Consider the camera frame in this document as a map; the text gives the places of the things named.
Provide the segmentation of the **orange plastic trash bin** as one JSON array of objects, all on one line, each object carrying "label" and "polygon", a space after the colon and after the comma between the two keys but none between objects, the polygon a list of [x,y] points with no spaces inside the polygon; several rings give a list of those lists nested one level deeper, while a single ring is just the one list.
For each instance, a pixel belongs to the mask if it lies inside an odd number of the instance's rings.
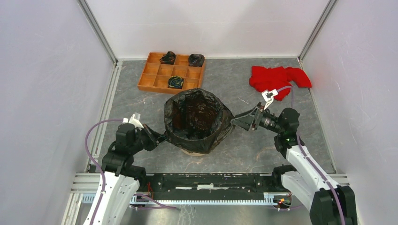
[{"label": "orange plastic trash bin", "polygon": [[186,150],[183,150],[183,149],[181,149],[181,151],[182,151],[184,154],[189,155],[189,156],[193,156],[193,157],[201,157],[201,156],[204,156],[204,155],[205,155],[205,154],[202,154],[202,153],[189,152],[189,151],[186,151]]}]

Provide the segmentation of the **black plastic trash bag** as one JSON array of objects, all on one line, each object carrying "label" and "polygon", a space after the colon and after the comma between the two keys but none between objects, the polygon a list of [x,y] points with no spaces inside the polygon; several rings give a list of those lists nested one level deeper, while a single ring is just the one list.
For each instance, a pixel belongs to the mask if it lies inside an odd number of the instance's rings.
[{"label": "black plastic trash bag", "polygon": [[209,154],[235,129],[231,110],[201,88],[169,98],[163,118],[168,142],[191,153]]}]

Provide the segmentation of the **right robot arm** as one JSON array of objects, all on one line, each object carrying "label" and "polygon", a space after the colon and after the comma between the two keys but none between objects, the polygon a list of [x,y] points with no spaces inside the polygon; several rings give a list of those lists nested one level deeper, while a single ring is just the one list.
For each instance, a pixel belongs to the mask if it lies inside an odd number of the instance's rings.
[{"label": "right robot arm", "polygon": [[330,177],[311,156],[297,132],[299,116],[288,107],[276,117],[258,104],[236,115],[231,123],[247,131],[262,127],[276,133],[275,148],[290,165],[274,168],[271,186],[293,193],[309,211],[313,225],[356,225],[354,191]]}]

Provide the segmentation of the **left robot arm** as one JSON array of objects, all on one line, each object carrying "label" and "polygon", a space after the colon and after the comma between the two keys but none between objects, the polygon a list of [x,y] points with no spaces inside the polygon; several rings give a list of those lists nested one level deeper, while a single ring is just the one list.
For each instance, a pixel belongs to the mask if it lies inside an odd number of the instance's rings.
[{"label": "left robot arm", "polygon": [[84,224],[120,224],[133,195],[147,186],[145,168],[133,165],[134,155],[142,150],[152,151],[166,140],[164,134],[146,124],[122,122],[118,126],[102,163],[89,156],[100,169],[100,181]]}]

